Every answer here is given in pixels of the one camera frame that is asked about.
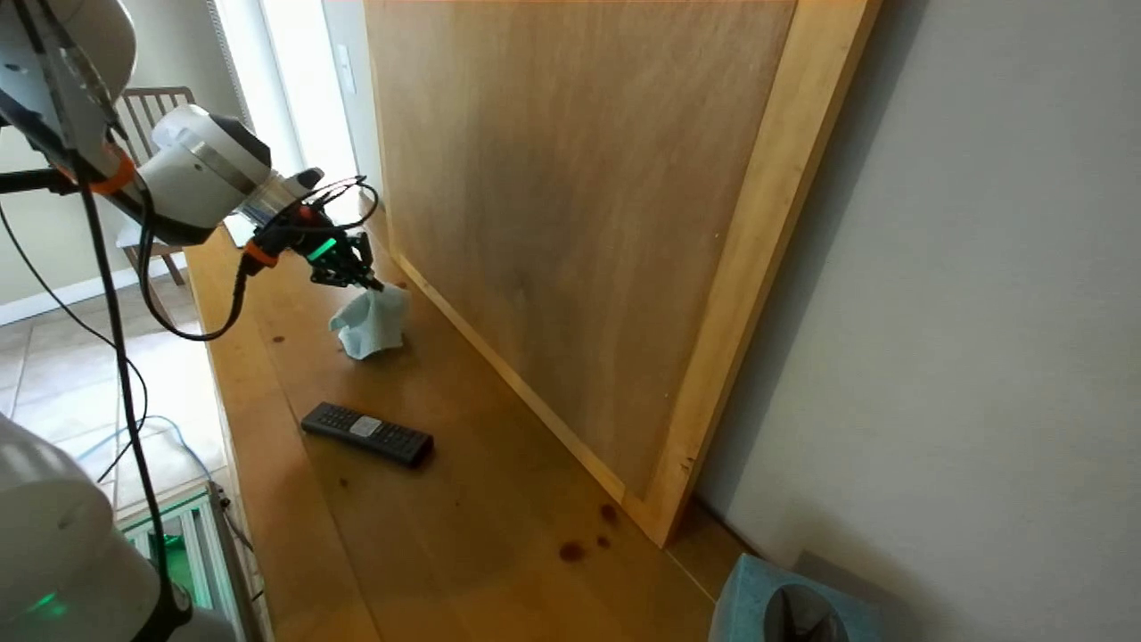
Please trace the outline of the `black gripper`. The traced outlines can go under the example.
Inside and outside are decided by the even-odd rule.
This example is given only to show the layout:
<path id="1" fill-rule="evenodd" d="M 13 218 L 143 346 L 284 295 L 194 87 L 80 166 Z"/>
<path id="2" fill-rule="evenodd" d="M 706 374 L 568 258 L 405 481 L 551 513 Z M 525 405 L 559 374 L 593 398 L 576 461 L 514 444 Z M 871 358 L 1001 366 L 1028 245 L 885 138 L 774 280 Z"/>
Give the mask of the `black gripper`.
<path id="1" fill-rule="evenodd" d="M 243 270 L 274 268 L 284 249 L 311 262 L 318 285 L 380 285 L 367 230 L 358 223 L 335 223 L 322 205 L 295 204 L 259 223 L 243 245 Z"/>

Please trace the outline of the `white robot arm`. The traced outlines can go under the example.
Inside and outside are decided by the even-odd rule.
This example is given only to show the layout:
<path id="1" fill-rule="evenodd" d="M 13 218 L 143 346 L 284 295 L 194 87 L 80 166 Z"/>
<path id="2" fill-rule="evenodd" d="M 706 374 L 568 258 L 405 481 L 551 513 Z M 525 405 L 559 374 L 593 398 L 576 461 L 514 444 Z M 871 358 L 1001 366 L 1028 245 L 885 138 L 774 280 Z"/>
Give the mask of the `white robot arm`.
<path id="1" fill-rule="evenodd" d="M 149 241 L 194 245 L 234 211 L 257 220 L 240 279 L 284 249 L 322 285 L 372 285 L 367 241 L 314 204 L 318 178 L 279 174 L 240 120 L 178 106 L 146 160 L 123 151 L 114 101 L 134 31 L 117 0 L 0 0 L 0 119 L 45 155 L 17 188 L 114 204 Z M 109 499 L 53 442 L 0 418 L 0 642 L 234 642 L 234 629 L 172 580 L 166 551 L 130 545 Z"/>

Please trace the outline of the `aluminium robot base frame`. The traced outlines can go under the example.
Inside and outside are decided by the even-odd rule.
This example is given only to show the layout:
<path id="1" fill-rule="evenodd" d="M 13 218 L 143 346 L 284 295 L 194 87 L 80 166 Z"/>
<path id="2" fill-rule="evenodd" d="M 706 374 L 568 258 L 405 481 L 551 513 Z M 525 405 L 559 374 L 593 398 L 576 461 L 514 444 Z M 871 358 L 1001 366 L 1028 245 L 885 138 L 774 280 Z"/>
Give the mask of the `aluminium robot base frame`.
<path id="1" fill-rule="evenodd" d="M 188 622 L 172 642 L 262 642 L 244 588 L 240 542 L 224 518 L 224 492 L 200 484 L 159 504 L 165 559 Z"/>

